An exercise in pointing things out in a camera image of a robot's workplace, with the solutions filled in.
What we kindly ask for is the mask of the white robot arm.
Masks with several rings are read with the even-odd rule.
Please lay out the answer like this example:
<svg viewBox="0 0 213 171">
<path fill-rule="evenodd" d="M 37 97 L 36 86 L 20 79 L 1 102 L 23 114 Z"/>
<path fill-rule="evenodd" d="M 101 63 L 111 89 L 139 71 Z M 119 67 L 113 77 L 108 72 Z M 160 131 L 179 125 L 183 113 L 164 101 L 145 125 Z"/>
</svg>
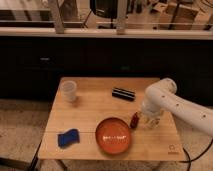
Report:
<svg viewBox="0 0 213 171">
<path fill-rule="evenodd" d="M 141 110 L 147 117 L 157 117 L 162 109 L 213 137 L 213 109 L 190 102 L 176 95 L 177 85 L 164 78 L 145 89 Z"/>
</svg>

